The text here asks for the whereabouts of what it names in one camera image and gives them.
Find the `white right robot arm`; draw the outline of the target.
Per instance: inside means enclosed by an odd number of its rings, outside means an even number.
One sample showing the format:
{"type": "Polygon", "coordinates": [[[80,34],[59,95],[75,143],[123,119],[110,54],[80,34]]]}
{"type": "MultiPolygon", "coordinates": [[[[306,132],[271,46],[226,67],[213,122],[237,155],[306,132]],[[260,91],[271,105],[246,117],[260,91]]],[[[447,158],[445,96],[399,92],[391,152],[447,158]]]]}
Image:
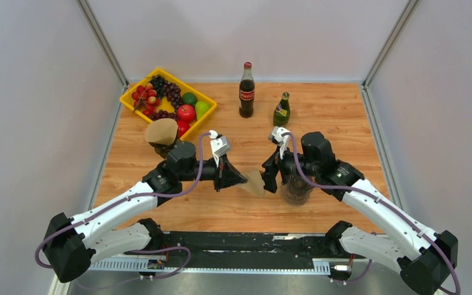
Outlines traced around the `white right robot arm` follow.
{"type": "Polygon", "coordinates": [[[289,130],[274,127],[269,140],[276,150],[263,164],[265,190],[277,190],[277,175],[284,183],[300,178],[309,187],[354,208],[385,234],[379,237],[339,221],[327,233],[330,254],[339,257],[348,252],[378,262],[397,272],[418,294],[443,291],[444,282],[451,278],[454,293],[460,294],[455,235],[438,233],[397,207],[353,165],[336,159],[322,133],[306,133],[299,148],[289,130]]]}

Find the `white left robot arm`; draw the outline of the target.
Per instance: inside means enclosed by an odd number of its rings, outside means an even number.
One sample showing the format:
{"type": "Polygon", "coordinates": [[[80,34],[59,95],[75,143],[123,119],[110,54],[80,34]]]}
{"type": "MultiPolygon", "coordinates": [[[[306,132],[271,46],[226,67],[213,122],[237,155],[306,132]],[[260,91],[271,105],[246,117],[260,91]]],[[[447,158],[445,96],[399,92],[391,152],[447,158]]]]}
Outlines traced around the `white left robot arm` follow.
{"type": "Polygon", "coordinates": [[[185,195],[184,181],[194,186],[200,181],[212,181],[216,191],[247,182],[229,162],[228,146],[220,139],[212,140],[212,144],[216,152],[203,160],[196,158],[193,143],[176,143],[164,161],[119,196],[72,217],[55,215],[39,248],[49,262],[46,266],[60,282],[67,283],[84,274],[92,264],[117,254],[139,250],[157,254],[163,247],[163,237],[156,223],[143,219],[123,230],[117,226],[185,195]]]}

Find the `amber coffee dripper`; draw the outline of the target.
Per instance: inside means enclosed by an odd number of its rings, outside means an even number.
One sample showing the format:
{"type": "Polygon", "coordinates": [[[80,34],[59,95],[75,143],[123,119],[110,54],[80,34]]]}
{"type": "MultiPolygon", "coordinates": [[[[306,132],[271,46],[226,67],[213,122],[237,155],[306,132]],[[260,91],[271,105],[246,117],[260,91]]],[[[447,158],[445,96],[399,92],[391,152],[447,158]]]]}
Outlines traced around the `amber coffee dripper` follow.
{"type": "Polygon", "coordinates": [[[166,159],[167,155],[170,151],[172,151],[178,143],[180,143],[180,139],[175,140],[172,144],[159,144],[159,143],[151,143],[151,146],[154,148],[154,151],[157,155],[161,156],[161,158],[166,159]]]}

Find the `grey coffee dripper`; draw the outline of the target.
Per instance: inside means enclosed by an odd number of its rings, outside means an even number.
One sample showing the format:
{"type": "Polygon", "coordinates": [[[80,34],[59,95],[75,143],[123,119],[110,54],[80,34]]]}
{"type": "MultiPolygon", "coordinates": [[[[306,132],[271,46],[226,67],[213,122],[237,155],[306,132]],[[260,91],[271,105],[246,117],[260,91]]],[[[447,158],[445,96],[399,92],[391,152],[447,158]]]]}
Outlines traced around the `grey coffee dripper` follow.
{"type": "Polygon", "coordinates": [[[313,186],[299,175],[291,175],[286,183],[286,190],[295,196],[309,195],[313,191],[313,186]]]}

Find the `brown paper coffee filter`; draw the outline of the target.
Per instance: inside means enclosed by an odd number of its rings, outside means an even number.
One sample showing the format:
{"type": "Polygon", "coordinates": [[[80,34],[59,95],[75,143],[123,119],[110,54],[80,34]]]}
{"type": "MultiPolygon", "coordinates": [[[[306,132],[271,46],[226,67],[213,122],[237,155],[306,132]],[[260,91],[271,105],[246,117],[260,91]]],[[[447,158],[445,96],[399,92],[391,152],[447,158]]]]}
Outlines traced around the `brown paper coffee filter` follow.
{"type": "Polygon", "coordinates": [[[144,138],[148,143],[169,146],[178,138],[178,124],[170,118],[154,121],[146,127],[144,138]]]}

